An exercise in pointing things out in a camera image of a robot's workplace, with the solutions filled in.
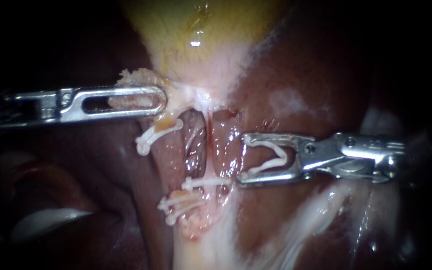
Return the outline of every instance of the dark background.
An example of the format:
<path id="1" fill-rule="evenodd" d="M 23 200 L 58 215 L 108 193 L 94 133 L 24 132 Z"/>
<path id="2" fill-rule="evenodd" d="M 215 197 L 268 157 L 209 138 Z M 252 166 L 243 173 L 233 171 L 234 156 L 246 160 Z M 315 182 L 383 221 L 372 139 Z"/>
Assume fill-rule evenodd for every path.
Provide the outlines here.
<path id="1" fill-rule="evenodd" d="M 432 130 L 432 3 L 333 5 L 343 7 L 352 35 L 397 86 L 391 102 L 409 131 Z M 144 50 L 138 46 L 112 1 L 0 1 L 0 91 L 111 85 L 123 69 L 150 67 L 147 57 L 128 53 Z M 419 217 L 415 230 L 424 234 L 411 265 L 432 265 L 432 181 L 407 196 L 415 205 L 412 215 Z"/>

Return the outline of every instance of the metal instrument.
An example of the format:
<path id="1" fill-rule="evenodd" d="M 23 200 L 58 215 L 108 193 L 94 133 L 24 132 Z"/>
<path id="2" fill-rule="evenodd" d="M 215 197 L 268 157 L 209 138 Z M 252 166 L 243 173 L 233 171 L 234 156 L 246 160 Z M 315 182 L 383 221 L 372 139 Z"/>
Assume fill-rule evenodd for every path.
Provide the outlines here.
<path id="1" fill-rule="evenodd" d="M 405 163 L 406 143 L 388 136 L 368 136 L 336 133 L 316 141 L 313 137 L 295 134 L 247 133 L 243 144 L 261 146 L 262 142 L 289 148 L 295 153 L 293 164 L 286 169 L 237 176 L 242 186 L 266 186 L 302 182 L 315 172 L 324 172 L 336 178 L 367 179 L 375 184 L 394 180 Z"/>
<path id="2" fill-rule="evenodd" d="M 107 98 L 141 95 L 157 101 L 139 109 L 114 109 Z M 67 88 L 57 91 L 17 93 L 0 96 L 0 129 L 37 127 L 53 124 L 146 118 L 161 113 L 167 105 L 166 93 L 158 86 Z"/>

